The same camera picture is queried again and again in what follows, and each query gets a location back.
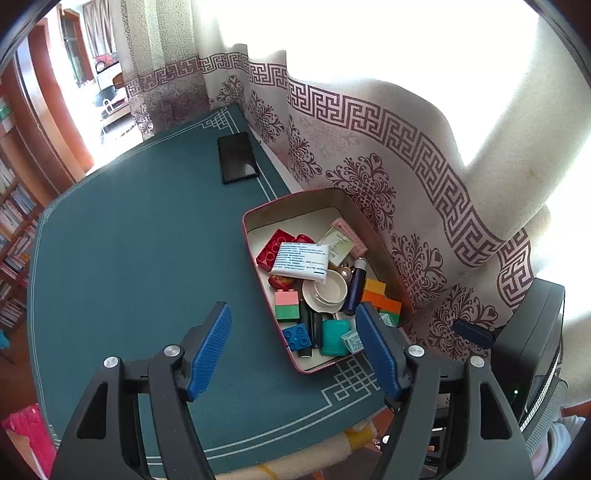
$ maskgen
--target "metal screw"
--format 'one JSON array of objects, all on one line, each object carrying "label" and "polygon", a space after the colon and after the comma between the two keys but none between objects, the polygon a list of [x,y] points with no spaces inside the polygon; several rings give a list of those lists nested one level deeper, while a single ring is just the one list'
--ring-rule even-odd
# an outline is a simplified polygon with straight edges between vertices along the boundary
[{"label": "metal screw", "polygon": [[425,349],[420,345],[411,345],[408,347],[408,354],[412,356],[423,356]]},{"label": "metal screw", "polygon": [[116,367],[118,363],[119,363],[119,359],[117,357],[110,356],[110,357],[105,358],[103,365],[107,368],[113,368],[113,367]]},{"label": "metal screw", "polygon": [[477,355],[470,357],[470,363],[474,365],[476,368],[484,367],[484,360],[482,359],[482,357],[479,357]]},{"label": "metal screw", "polygon": [[178,345],[168,345],[164,349],[164,355],[166,356],[177,356],[181,352],[181,348]]}]

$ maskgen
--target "white plate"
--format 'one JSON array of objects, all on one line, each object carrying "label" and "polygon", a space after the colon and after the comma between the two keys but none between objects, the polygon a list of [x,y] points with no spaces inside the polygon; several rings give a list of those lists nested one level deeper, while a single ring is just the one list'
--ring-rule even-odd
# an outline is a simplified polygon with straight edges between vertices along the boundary
[{"label": "white plate", "polygon": [[318,302],[318,300],[316,300],[316,293],[314,292],[314,280],[304,280],[304,283],[301,286],[301,292],[308,306],[315,312],[337,313],[343,308],[343,303],[345,303],[343,300],[335,305],[328,306]]}]

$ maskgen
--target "pink cloth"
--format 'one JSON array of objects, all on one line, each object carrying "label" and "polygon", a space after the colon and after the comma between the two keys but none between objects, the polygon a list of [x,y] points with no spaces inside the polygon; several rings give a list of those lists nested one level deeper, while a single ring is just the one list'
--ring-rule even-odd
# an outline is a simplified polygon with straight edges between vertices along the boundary
[{"label": "pink cloth", "polygon": [[12,430],[19,435],[29,437],[31,449],[37,457],[39,465],[43,468],[43,473],[49,478],[53,461],[56,459],[56,449],[47,433],[39,405],[34,404],[11,414],[2,422],[2,427],[5,430]]}]

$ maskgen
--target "dark blue bottle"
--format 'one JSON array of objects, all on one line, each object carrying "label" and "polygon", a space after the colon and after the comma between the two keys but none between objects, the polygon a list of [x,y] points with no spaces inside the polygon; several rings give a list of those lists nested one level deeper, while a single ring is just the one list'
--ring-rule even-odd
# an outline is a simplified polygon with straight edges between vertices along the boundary
[{"label": "dark blue bottle", "polygon": [[358,258],[355,260],[355,271],[353,272],[353,278],[349,284],[349,291],[345,297],[345,303],[343,303],[343,308],[341,309],[347,315],[355,315],[355,309],[361,301],[363,288],[365,287],[365,277],[367,276],[367,265],[368,262],[364,258]]}]

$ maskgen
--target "orange toy block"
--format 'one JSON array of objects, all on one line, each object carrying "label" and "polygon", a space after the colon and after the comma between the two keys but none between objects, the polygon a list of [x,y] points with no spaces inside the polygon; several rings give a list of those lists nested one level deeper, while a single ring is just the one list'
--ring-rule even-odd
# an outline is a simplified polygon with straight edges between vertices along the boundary
[{"label": "orange toy block", "polygon": [[300,298],[292,288],[288,291],[277,290],[275,292],[275,305],[299,305]]},{"label": "orange toy block", "polygon": [[384,301],[382,302],[382,312],[400,315],[400,310],[402,310],[402,303],[396,300],[390,300],[388,297],[384,298]]},{"label": "orange toy block", "polygon": [[383,296],[386,293],[386,284],[371,278],[366,278],[363,289]]},{"label": "orange toy block", "polygon": [[379,310],[384,302],[384,296],[374,291],[364,290],[361,301],[370,301]]}]

